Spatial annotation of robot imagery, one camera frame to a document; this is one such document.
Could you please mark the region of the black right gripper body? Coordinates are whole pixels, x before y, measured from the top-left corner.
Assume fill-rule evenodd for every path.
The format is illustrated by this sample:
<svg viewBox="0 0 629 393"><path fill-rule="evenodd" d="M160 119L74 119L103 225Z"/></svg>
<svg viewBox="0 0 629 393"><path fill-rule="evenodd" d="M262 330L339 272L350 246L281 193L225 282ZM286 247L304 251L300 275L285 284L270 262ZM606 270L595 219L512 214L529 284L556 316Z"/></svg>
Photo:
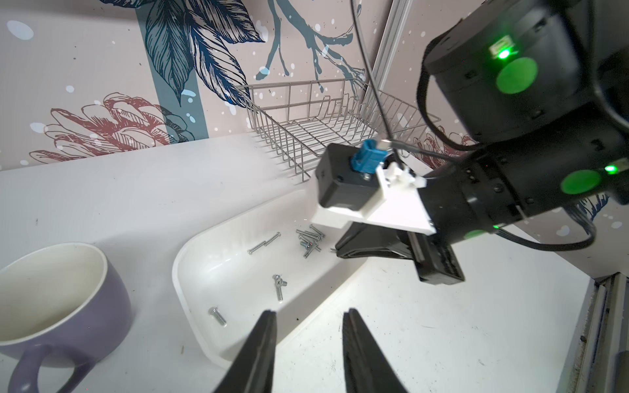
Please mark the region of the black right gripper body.
<svg viewBox="0 0 629 393"><path fill-rule="evenodd" d="M407 232L408 260L419 281L431 285L463 283L465 275L452 247L440 237Z"/></svg>

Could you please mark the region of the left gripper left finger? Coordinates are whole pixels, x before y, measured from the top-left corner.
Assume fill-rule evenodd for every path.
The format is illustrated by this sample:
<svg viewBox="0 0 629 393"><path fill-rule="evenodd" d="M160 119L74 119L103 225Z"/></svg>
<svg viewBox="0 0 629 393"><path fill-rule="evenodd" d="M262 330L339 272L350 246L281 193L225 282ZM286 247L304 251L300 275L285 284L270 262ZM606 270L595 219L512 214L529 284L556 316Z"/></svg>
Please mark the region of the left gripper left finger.
<svg viewBox="0 0 629 393"><path fill-rule="evenodd" d="M276 312L264 311L215 393L271 392L277 331Z"/></svg>

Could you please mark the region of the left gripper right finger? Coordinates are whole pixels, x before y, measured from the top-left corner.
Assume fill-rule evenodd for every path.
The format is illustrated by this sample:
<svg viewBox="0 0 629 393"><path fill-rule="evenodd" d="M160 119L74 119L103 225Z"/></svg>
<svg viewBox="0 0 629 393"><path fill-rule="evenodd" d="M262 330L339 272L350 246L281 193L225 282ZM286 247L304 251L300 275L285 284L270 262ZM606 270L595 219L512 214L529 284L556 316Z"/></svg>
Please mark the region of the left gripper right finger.
<svg viewBox="0 0 629 393"><path fill-rule="evenodd" d="M407 392L357 309L342 320L346 392Z"/></svg>

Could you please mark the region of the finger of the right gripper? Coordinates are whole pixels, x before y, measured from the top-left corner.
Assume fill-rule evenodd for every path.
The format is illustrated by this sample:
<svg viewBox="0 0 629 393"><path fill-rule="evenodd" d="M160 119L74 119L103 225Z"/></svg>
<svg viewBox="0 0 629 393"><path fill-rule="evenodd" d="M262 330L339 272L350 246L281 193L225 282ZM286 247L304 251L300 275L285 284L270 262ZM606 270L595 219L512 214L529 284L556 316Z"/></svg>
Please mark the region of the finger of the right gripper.
<svg viewBox="0 0 629 393"><path fill-rule="evenodd" d="M336 243L335 250L336 256L341 259L413 259L406 231L371 224L352 223Z"/></svg>

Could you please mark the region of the long screw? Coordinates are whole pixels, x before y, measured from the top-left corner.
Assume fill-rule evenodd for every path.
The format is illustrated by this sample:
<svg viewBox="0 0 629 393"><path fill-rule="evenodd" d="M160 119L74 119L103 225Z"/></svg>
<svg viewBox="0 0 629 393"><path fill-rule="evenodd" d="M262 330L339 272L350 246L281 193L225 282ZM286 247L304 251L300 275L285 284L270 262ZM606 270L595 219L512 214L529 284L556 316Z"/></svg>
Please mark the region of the long screw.
<svg viewBox="0 0 629 393"><path fill-rule="evenodd" d="M310 228L315 231L319 237L321 238L325 238L325 234L323 232L321 232L319 229L317 229L313 224L310 224Z"/></svg>

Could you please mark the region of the short screw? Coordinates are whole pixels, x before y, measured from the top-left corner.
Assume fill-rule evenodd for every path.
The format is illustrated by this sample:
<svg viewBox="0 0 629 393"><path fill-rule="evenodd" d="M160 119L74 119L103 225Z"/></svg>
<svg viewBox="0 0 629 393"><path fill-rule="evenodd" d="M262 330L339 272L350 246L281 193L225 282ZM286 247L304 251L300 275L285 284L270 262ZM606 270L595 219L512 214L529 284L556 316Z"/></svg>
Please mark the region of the short screw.
<svg viewBox="0 0 629 393"><path fill-rule="evenodd" d="M221 327L226 327L228 322L226 318L221 314L218 307L214 306L208 310L208 313L218 322Z"/></svg>

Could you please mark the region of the lone screw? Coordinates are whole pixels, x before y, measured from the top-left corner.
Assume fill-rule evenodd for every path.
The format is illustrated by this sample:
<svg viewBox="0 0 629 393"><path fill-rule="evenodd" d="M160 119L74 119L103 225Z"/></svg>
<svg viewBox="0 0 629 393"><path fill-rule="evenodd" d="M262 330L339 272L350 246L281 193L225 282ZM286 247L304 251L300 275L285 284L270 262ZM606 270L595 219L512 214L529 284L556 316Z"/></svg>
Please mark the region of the lone screw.
<svg viewBox="0 0 629 393"><path fill-rule="evenodd" d="M257 250L259 250L260 248L265 247L265 246L266 246L266 241L261 242L261 243L259 243L259 244L255 245L255 247L252 247L251 249L247 250L247 253L248 253L249 255L251 255L251 254L253 254L254 252L256 252Z"/></svg>

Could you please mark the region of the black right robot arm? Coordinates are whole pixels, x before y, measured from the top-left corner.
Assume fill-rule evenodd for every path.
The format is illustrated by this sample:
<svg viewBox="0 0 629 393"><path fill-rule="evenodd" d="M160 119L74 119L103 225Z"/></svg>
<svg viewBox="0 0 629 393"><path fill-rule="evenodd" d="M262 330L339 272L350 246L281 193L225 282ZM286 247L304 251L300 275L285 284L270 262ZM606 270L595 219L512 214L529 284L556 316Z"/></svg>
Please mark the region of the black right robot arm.
<svg viewBox="0 0 629 393"><path fill-rule="evenodd" d="M483 234L543 252L590 247L581 199L628 202L628 4L486 1L429 43L416 91L435 80L473 144L415 192L428 227L352 224L339 258L411 260L419 279L461 283L453 245Z"/></svg>

